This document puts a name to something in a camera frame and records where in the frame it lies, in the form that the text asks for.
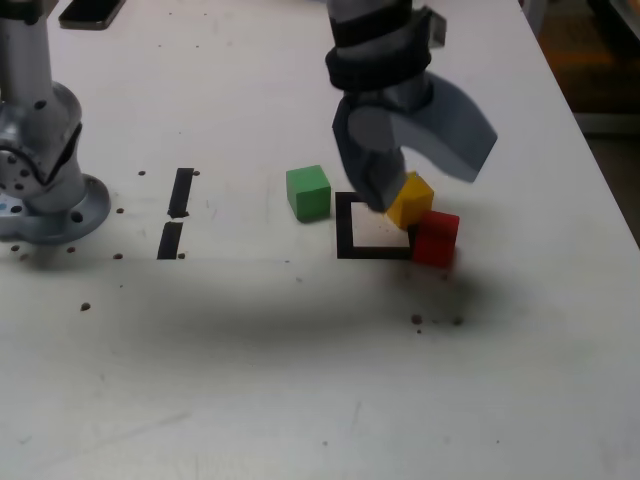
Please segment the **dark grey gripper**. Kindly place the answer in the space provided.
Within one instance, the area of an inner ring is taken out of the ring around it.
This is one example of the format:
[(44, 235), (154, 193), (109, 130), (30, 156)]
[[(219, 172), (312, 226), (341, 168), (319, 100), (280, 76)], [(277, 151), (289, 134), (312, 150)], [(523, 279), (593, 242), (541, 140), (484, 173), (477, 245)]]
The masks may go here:
[(394, 84), (371, 80), (350, 89), (338, 104), (332, 128), (349, 182), (378, 213), (392, 205), (404, 185), (400, 148), (472, 183), (497, 141), (473, 99), (427, 71)]

